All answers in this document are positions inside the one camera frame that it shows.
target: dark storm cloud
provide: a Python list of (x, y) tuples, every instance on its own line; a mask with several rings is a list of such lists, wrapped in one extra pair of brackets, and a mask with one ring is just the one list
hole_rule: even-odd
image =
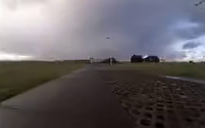
[[(205, 33), (205, 19), (200, 19), (205, 16), (197, 11), (194, 0), (26, 1), (12, 2), (16, 7), (13, 11), (25, 8), (31, 12), (36, 5), (42, 7), (40, 14), (3, 22), (0, 51), (39, 59), (128, 58), (132, 54), (174, 58), (184, 57), (178, 52), (172, 55), (169, 46), (175, 40)], [(174, 28), (181, 22), (197, 23), (199, 27)]]
[(194, 48), (197, 48), (201, 45), (202, 44), (199, 42), (187, 42), (182, 46), (182, 49), (194, 49)]

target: paved path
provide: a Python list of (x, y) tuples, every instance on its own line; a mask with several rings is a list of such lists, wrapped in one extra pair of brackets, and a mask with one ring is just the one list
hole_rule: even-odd
[(131, 128), (132, 121), (88, 67), (0, 104), (0, 128)]

